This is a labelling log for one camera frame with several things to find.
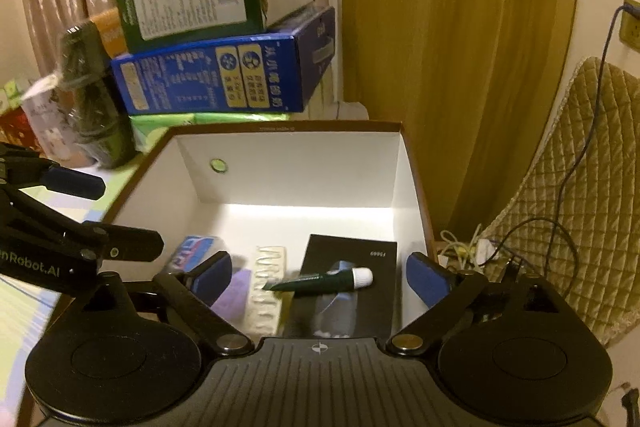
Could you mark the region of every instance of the black box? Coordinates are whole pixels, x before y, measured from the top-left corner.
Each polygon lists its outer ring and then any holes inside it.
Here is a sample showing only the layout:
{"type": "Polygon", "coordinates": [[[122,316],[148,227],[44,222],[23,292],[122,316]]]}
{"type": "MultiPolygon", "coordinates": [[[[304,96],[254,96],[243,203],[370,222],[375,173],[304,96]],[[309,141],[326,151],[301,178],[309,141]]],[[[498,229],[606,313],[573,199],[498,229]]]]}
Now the black box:
{"type": "Polygon", "coordinates": [[[373,284],[353,292],[294,296],[284,336],[387,340],[394,313],[397,255],[397,243],[311,235],[301,274],[365,267],[373,272],[373,284]]]}

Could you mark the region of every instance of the white cap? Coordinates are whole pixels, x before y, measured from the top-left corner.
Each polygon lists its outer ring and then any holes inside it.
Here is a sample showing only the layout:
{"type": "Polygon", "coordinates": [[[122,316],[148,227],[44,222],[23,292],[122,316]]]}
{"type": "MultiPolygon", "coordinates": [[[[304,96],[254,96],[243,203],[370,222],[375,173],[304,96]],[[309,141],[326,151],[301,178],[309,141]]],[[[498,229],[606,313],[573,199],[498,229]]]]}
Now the white cap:
{"type": "Polygon", "coordinates": [[[366,288],[373,282],[373,272],[369,268],[351,268],[353,289],[366,288]]]}

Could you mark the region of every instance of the quilted fabric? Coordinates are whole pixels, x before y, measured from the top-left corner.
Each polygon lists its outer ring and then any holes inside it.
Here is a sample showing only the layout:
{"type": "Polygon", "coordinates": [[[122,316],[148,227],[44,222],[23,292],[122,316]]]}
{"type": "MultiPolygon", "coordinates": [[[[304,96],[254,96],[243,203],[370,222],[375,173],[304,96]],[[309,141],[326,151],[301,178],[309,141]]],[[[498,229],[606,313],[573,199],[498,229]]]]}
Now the quilted fabric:
{"type": "MultiPolygon", "coordinates": [[[[482,237],[501,239],[532,216],[553,217],[558,189],[582,149],[593,119],[600,61],[580,64],[565,93],[542,152],[534,159],[516,195],[482,237]]],[[[607,346],[640,322],[640,84],[605,64],[596,133],[568,182],[560,222],[578,247],[579,271],[567,301],[607,346]]],[[[530,223],[514,232],[507,246],[542,273],[551,225],[530,223]]],[[[488,267],[496,278],[507,257],[488,267]]],[[[548,279],[562,293],[574,261],[556,235],[548,279]]]]}

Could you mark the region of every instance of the blue and white package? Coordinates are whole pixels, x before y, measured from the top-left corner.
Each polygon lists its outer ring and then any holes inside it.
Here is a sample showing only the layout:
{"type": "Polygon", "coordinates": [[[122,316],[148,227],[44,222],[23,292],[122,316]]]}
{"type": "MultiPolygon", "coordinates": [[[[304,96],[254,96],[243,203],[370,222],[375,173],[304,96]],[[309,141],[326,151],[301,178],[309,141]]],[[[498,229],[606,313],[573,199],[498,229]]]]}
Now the blue and white package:
{"type": "Polygon", "coordinates": [[[217,237],[189,235],[176,248],[171,259],[164,267],[166,273],[190,272],[198,264],[206,261],[216,252],[225,250],[224,242],[217,237]]]}
{"type": "Polygon", "coordinates": [[[335,54],[335,12],[307,7],[264,34],[112,61],[127,112],[302,112],[335,54]]]}

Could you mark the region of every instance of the wall socket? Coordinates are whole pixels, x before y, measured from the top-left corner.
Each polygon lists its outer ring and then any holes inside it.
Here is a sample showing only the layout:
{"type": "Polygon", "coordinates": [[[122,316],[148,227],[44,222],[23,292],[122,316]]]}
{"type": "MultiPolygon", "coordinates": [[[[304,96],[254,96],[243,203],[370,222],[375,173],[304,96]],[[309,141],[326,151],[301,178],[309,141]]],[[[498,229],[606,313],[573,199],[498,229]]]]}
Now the wall socket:
{"type": "MultiPolygon", "coordinates": [[[[640,2],[625,0],[633,6],[640,7],[640,2]]],[[[640,52],[640,20],[627,12],[622,12],[622,22],[620,23],[620,40],[627,46],[640,52]]]]}

